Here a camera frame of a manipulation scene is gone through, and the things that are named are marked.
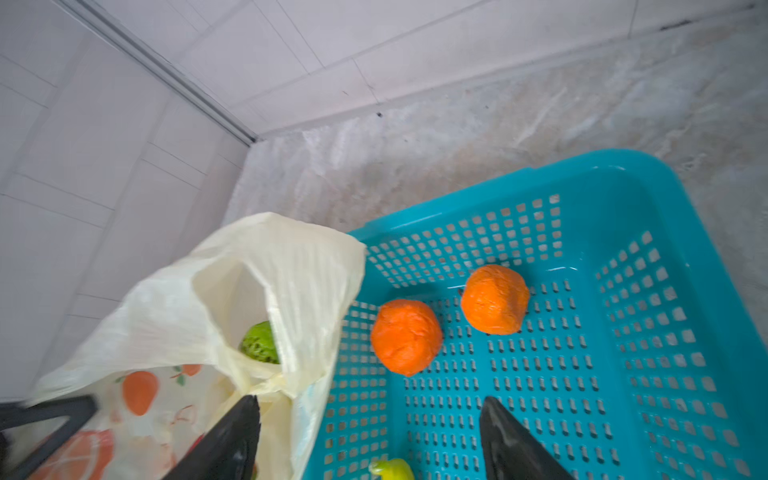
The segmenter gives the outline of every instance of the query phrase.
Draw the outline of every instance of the plastic bag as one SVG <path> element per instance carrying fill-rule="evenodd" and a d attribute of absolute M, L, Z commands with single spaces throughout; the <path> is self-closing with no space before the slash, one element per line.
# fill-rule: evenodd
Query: plastic bag
<path fill-rule="evenodd" d="M 365 246 L 344 233 L 277 214 L 243 218 L 136 285 L 69 362 L 38 381 L 28 403 L 95 394 L 100 411 L 81 433 L 113 443 L 104 477 L 152 478 L 240 397 L 255 394 L 259 478 L 299 478 L 325 409 L 341 321 L 364 269 Z M 237 350 L 245 332 L 267 319 L 279 365 Z M 131 377 L 137 370 L 143 373 Z M 154 389 L 144 413 L 148 394 L 126 396 L 126 382 Z M 16 432 L 14 443 L 29 448 L 44 438 L 41 428 Z M 88 438 L 90 445 L 97 437 Z M 151 462 L 135 459 L 158 455 L 157 445 L 167 455 L 151 472 L 137 471 Z M 94 450 L 95 462 L 104 463 L 104 448 Z"/>

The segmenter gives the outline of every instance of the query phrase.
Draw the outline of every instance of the gray marble floor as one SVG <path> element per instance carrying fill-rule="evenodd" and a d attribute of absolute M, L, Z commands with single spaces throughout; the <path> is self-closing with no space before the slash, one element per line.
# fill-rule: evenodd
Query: gray marble floor
<path fill-rule="evenodd" d="M 225 221 L 342 231 L 608 147 L 682 179 L 768 342 L 768 18 L 687 28 L 251 147 Z"/>

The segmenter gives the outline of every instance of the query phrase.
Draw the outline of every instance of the yellow-green fruit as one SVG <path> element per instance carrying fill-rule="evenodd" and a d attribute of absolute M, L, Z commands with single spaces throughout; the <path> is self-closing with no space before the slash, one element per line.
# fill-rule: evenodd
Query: yellow-green fruit
<path fill-rule="evenodd" d="M 275 339 L 272 336 L 272 326 L 269 322 L 250 327 L 243 341 L 240 342 L 239 350 L 254 360 L 280 364 Z"/>
<path fill-rule="evenodd" d="M 393 458 L 388 462 L 371 462 L 369 472 L 381 475 L 382 480 L 415 480 L 413 470 L 402 458 Z"/>

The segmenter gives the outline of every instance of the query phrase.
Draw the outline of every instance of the orange fruit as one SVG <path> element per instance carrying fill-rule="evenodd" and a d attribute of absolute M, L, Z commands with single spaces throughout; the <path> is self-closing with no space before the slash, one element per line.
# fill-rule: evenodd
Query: orange fruit
<path fill-rule="evenodd" d="M 125 406 L 136 416 L 147 413 L 157 396 L 160 382 L 150 372 L 133 372 L 123 380 Z"/>
<path fill-rule="evenodd" d="M 386 368 L 414 376 L 437 356 L 442 345 L 442 331 L 426 303 L 393 300 L 379 310 L 371 332 L 371 344 Z"/>
<path fill-rule="evenodd" d="M 469 277 L 462 311 L 483 333 L 509 335 L 520 330 L 531 292 L 519 273 L 501 265 L 481 266 Z"/>
<path fill-rule="evenodd" d="M 69 478 L 98 480 L 112 461 L 114 436 L 111 430 L 75 433 L 44 464 L 35 470 L 30 480 Z"/>

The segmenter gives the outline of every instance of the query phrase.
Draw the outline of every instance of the blue plastic basket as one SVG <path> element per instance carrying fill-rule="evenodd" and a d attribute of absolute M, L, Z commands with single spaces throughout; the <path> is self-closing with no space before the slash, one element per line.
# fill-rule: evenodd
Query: blue plastic basket
<path fill-rule="evenodd" d="M 362 289 L 305 478 L 484 479 L 495 396 L 574 478 L 768 478 L 768 358 L 682 185 L 660 161 L 598 151 L 368 223 Z M 488 336 L 459 298 L 500 263 L 531 289 L 520 333 Z M 370 348 L 377 309 L 427 302 L 442 352 L 408 379 Z"/>

